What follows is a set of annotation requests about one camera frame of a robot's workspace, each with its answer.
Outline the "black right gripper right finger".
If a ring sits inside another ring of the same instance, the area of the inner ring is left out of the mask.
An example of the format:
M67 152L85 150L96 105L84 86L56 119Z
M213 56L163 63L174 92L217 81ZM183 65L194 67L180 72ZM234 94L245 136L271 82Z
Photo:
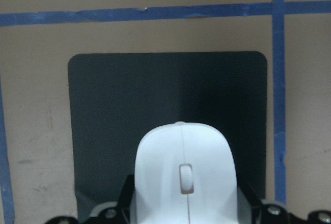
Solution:
M300 218L277 201L260 199L245 178L237 175L239 223L330 223L330 210L311 211Z

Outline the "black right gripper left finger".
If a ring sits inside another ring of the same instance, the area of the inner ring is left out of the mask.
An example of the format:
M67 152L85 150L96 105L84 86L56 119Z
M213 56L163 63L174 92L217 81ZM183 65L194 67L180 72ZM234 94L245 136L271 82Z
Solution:
M131 223L130 204L134 193L134 175L128 175L122 187L118 201L105 202L95 206L89 217L80 222L72 216L56 216L45 223Z

